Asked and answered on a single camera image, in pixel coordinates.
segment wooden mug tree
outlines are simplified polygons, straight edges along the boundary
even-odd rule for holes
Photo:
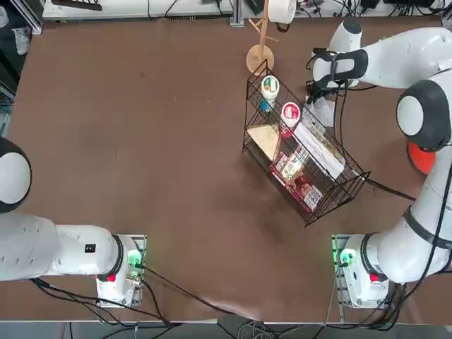
[[[254,23],[252,19],[248,19],[249,23],[257,30],[257,32],[261,35],[261,39],[259,44],[254,45],[249,49],[248,54],[246,55],[246,66],[249,71],[254,73],[255,75],[259,75],[262,71],[262,67],[259,67],[260,64],[264,60],[267,60],[267,66],[269,69],[272,69],[275,65],[275,57],[273,56],[273,52],[268,46],[266,46],[266,39],[272,41],[278,41],[272,37],[267,36],[267,26],[268,26],[268,0],[265,0],[263,5],[263,17],[257,23]]]

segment floor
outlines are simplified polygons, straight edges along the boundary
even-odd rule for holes
[[[239,326],[246,320],[237,316],[226,316],[220,320],[220,323],[234,336],[237,337],[237,330]],[[287,326],[271,326],[273,331],[283,331]],[[73,339],[103,339],[105,335],[117,331],[120,327],[111,327],[108,325],[102,325],[99,323],[73,323]],[[300,328],[297,332],[285,335],[285,339],[290,338],[313,338],[319,327],[317,325],[307,325]],[[151,339],[161,333],[162,330],[139,330],[134,335],[134,331],[124,331],[111,336],[112,339]],[[397,338],[410,338],[410,339],[447,339],[452,338],[450,334],[442,326],[408,326],[397,325],[389,332],[369,331],[367,329],[358,328],[356,330],[341,331],[331,328],[325,328],[319,339],[397,339]],[[69,323],[0,323],[0,337],[2,339],[16,339],[16,338],[33,338],[33,339],[71,339],[69,333]],[[189,323],[183,326],[177,327],[168,331],[165,335],[160,337],[162,339],[201,339],[201,338],[216,338],[216,339],[230,339],[231,337],[226,334],[216,324],[200,324]],[[243,339],[251,339],[251,331],[248,332]]]

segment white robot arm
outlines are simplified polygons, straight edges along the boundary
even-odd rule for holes
[[[140,270],[132,263],[141,263],[143,249],[132,237],[102,227],[54,225],[13,213],[27,197],[31,177],[25,153],[0,138],[0,281],[95,275],[99,298],[131,306],[140,283]]]
[[[357,40],[357,29],[350,27],[342,23],[336,31],[336,51],[314,57],[314,95],[352,87],[353,80],[407,88],[397,103],[400,130],[421,149],[436,152],[420,196],[397,225],[385,232],[352,235],[340,256],[352,306],[375,308],[386,297],[389,280],[407,283],[422,277],[437,227],[441,231],[427,275],[443,269],[451,255],[450,191],[441,226],[438,223],[452,165],[452,148],[447,147],[452,142],[452,32],[420,28],[352,49],[349,41]]]

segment brown tabletop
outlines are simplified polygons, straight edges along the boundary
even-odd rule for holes
[[[361,19],[363,43],[439,25],[438,18]],[[270,27],[277,76],[297,95],[313,47],[340,20]],[[28,154],[33,185],[22,213],[55,223],[146,233],[148,265],[204,299],[265,321],[323,322],[333,286],[330,236],[384,230],[408,202],[364,185],[351,203],[306,229],[298,214],[242,153],[247,25],[84,23],[49,25],[33,38],[9,138]],[[408,194],[423,178],[411,167],[396,120],[398,90],[350,93],[344,142],[371,177]],[[95,294],[87,277],[51,281]],[[155,279],[163,314],[199,320],[217,312]],[[0,319],[94,319],[30,282],[0,284]],[[428,278],[400,317],[449,324],[447,277]],[[146,293],[143,309],[154,311]],[[348,311],[360,321],[362,311]],[[127,311],[124,320],[152,320]],[[340,320],[336,300],[331,322]]]

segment black wire rack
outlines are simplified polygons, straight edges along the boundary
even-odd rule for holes
[[[283,196],[293,205],[300,217],[305,221],[305,226],[315,222],[324,215],[352,201],[361,190],[370,172],[364,172],[344,147],[336,141],[330,131],[305,107],[299,100],[268,68],[266,60],[257,68],[261,70],[252,75],[246,82],[246,109],[243,137],[243,151],[252,156],[255,161],[267,172],[270,180],[275,183]],[[279,80],[280,89],[273,107],[261,94],[261,81],[264,76],[272,75]],[[339,152],[343,160],[343,170],[339,175],[333,176],[319,159],[309,152],[308,148],[295,136],[294,129],[286,138],[278,137],[278,146],[273,159],[270,159],[257,145],[249,134],[249,129],[256,126],[271,126],[272,130],[279,134],[280,127],[288,129],[280,118],[283,105],[293,102],[302,112],[301,120],[308,119],[323,131],[323,138],[332,152]],[[295,176],[294,181],[286,180],[281,172],[281,157],[288,159],[297,157],[302,162],[302,168]],[[311,188],[308,196],[300,193],[297,183],[308,184]]]

